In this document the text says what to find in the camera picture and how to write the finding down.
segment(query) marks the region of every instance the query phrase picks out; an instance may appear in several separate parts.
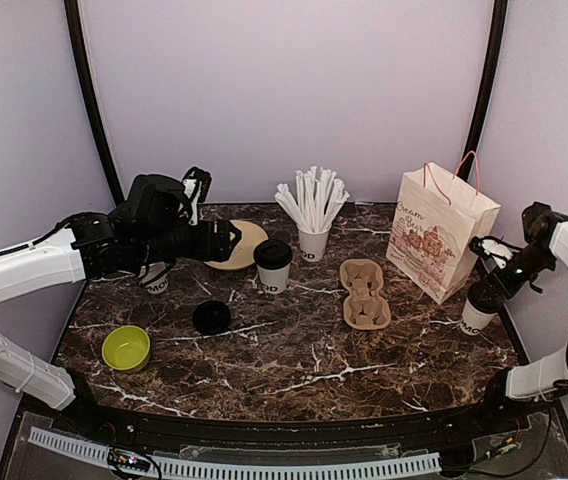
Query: coffee cup lid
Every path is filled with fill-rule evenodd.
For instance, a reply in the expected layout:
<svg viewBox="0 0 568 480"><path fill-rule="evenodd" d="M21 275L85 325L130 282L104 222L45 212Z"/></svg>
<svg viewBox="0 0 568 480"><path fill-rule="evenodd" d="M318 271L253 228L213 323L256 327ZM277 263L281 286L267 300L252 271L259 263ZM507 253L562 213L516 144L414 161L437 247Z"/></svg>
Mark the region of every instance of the coffee cup lid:
<svg viewBox="0 0 568 480"><path fill-rule="evenodd" d="M264 240L255 247L253 258L259 267L266 270L278 270L291 263L293 250L281 240Z"/></svg>
<svg viewBox="0 0 568 480"><path fill-rule="evenodd" d="M231 323L231 310L217 300L201 303L193 312L193 325L202 335L217 335Z"/></svg>

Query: black frame pole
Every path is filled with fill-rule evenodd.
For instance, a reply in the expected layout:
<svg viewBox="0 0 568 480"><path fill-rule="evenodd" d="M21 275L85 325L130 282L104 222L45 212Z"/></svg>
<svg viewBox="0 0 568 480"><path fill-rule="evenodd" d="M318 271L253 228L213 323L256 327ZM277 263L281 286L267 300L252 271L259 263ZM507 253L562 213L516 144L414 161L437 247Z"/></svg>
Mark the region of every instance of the black frame pole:
<svg viewBox="0 0 568 480"><path fill-rule="evenodd" d="M491 100L493 91L493 82L495 81L495 73L497 72L497 62L500 57L500 47L502 46L502 36L504 34L504 25L506 23L506 8L508 0L495 0L493 4L493 19L491 20L491 31L488 36L488 46L486 47L486 58L484 59L484 70L482 71L482 80L480 81L480 89L477 93L477 102L475 103L475 111L473 112L473 120L468 132L468 139L464 147L464 155L466 156L471 150L477 151L480 143L484 121L486 120L486 112L488 104ZM468 177L473 168L473 162L467 161L460 168L459 176L463 180L468 181Z"/></svg>
<svg viewBox="0 0 568 480"><path fill-rule="evenodd" d="M106 176L108 188L111 191L115 205L119 205L124 201L124 192L119 177L117 176L117 171L115 170L115 163L113 162L113 156L108 146L104 124L102 123L102 117L97 105L97 96L95 95L95 88L93 87L93 79L91 78L91 69L88 63L86 44L84 43L84 34L82 32L79 5L77 0L65 0L64 6L66 8L66 21L68 23L68 33L73 48L73 57L75 58L75 68L77 69L77 76L80 81L82 96L84 97L86 114L91 124L95 146L97 147L97 153L102 163L102 169Z"/></svg>

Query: paper cup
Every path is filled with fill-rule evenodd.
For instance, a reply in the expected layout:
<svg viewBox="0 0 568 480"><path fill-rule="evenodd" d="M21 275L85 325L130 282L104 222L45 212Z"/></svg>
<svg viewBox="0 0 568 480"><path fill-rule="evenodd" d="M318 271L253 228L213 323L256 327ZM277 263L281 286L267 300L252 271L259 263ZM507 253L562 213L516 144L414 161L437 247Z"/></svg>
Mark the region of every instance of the paper cup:
<svg viewBox="0 0 568 480"><path fill-rule="evenodd" d="M322 259L326 251L326 242L330 230L331 227L328 227L325 232L308 233L297 227L300 236L300 250L304 260L307 262L319 262Z"/></svg>
<svg viewBox="0 0 568 480"><path fill-rule="evenodd" d="M157 295L166 291L168 288L168 277L166 273L158 277L165 268L166 264L164 262L153 263L148 268L146 266L142 267L139 277L140 283L148 293Z"/></svg>
<svg viewBox="0 0 568 480"><path fill-rule="evenodd" d="M466 300L462 311L462 321L460 329L467 335L478 335L495 316L494 313L484 313L471 305L470 300Z"/></svg>
<svg viewBox="0 0 568 480"><path fill-rule="evenodd" d="M255 247L253 258L266 293L277 295L286 290L293 251L281 240L265 240Z"/></svg>
<svg viewBox="0 0 568 480"><path fill-rule="evenodd" d="M262 290L266 293L277 295L286 290L288 285L288 272L291 269L291 264L277 270L268 270L257 266L257 273L260 275L260 282L262 283Z"/></svg>

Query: brown marble surface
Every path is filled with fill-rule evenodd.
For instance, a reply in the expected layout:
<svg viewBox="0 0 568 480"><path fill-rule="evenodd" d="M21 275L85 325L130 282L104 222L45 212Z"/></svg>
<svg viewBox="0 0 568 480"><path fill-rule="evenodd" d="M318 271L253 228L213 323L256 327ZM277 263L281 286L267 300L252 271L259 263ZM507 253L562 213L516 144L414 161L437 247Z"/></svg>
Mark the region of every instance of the brown marble surface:
<svg viewBox="0 0 568 480"><path fill-rule="evenodd" d="M290 287L263 293L255 267L233 273L178 261L169 291L153 296L130 276L91 283L56 363L87 375L104 405L207 419L346 420L445 409L480 400L487 380L517 364L506 331L494 319L477 337L457 328L466 288L438 306L384 255L394 207L345 207L334 222L326 256L301 259L296 227L276 205L209 206L202 217L261 224L295 252ZM390 325L358 331L343 320L347 296L340 264L370 258L384 271L382 296ZM216 299L231 308L229 331L201 337L191 315ZM120 325L147 330L148 366L117 373L101 345Z"/></svg>

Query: white paper bag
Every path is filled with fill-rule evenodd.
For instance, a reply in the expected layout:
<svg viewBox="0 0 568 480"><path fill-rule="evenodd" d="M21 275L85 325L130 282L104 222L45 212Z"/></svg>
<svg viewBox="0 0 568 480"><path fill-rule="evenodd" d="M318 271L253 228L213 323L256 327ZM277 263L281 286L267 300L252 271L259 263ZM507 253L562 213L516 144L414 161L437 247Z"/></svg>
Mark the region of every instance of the white paper bag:
<svg viewBox="0 0 568 480"><path fill-rule="evenodd" d="M386 253L438 304L464 285L477 260L468 244L490 234L500 211L479 192L479 171L477 189L456 174L427 163L403 175Z"/></svg>

